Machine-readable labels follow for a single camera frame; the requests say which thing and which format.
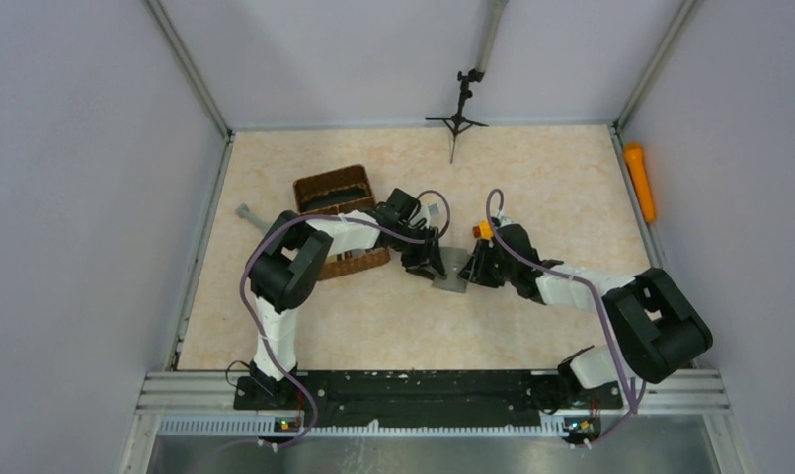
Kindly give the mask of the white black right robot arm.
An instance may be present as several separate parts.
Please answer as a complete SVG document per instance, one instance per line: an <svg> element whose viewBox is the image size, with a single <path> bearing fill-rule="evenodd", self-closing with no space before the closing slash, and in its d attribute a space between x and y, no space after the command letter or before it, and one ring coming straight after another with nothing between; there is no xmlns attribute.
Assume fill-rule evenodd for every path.
<svg viewBox="0 0 795 474"><path fill-rule="evenodd" d="M473 229L476 245L460 279L490 288L511 285L545 306L594 313L606 342L564 359L558 370L574 389L631 380L658 384L713 346L713 336L661 268L614 276L542 260L524 228L496 218Z"/></svg>

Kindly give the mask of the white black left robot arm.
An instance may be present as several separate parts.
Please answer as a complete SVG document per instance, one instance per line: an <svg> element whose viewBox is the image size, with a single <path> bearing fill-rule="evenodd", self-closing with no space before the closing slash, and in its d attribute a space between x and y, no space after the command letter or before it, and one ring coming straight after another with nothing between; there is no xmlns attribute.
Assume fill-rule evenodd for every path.
<svg viewBox="0 0 795 474"><path fill-rule="evenodd" d="M258 328L249 365L256 385L278 395L292 381L298 310L329 258L353 251L393 250L400 254L407 273L445 277L439 240L447 229L433 226L428 209L400 189L384 202L349 212L282 212L249 257L240 281L241 300Z"/></svg>

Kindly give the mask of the yellow red toy brick car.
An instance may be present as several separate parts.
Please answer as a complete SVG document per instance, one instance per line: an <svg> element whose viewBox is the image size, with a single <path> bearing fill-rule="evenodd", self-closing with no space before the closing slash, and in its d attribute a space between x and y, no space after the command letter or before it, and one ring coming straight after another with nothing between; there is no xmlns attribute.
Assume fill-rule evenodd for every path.
<svg viewBox="0 0 795 474"><path fill-rule="evenodd" d="M472 228L472 235L476 239L489 241L493 238L493 226L487 220L482 220Z"/></svg>

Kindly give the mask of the brown wicker basket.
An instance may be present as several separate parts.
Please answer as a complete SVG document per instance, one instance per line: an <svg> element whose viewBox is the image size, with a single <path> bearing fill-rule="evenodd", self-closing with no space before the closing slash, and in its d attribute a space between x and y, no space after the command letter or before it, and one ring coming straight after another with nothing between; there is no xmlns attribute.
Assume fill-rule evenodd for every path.
<svg viewBox="0 0 795 474"><path fill-rule="evenodd" d="M292 187L299 214L336 215L376 205L368 174L362 164L299 178ZM390 261L390 254L384 248L346 251L327 259L319 280L364 272Z"/></svg>

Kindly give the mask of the orange flashlight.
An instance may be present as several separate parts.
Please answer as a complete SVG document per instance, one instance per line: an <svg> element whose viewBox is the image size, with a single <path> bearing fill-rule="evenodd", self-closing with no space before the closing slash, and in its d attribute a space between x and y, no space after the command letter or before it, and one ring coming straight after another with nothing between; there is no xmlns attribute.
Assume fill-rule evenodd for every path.
<svg viewBox="0 0 795 474"><path fill-rule="evenodd" d="M628 143L624 147L623 158L633 184L642 217L646 223L652 223L657 218L657 212L646 171L644 149L637 142Z"/></svg>

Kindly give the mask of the grey dumbbell-shaped plastic part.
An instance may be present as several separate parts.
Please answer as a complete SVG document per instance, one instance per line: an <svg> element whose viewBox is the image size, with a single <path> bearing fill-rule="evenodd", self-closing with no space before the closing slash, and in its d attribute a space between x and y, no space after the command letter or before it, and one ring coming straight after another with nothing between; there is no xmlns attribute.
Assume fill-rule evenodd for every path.
<svg viewBox="0 0 795 474"><path fill-rule="evenodd" d="M261 219L256 214L254 214L245 203L241 203L236 207L235 214L239 218L251 223L262 233L266 233L271 227L270 223L266 222L264 219Z"/></svg>

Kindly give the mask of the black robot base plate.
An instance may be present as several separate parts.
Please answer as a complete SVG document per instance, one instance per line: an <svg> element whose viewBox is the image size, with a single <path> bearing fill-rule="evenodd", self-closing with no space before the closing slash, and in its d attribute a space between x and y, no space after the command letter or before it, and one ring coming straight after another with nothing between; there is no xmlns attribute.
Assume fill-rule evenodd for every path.
<svg viewBox="0 0 795 474"><path fill-rule="evenodd" d="M245 375L237 380L236 410L307 408L309 392L318 409L349 402L500 402L505 408L588 410L624 406L618 386L583 389L554 370L309 370L295 375L298 385L284 380L272 393Z"/></svg>

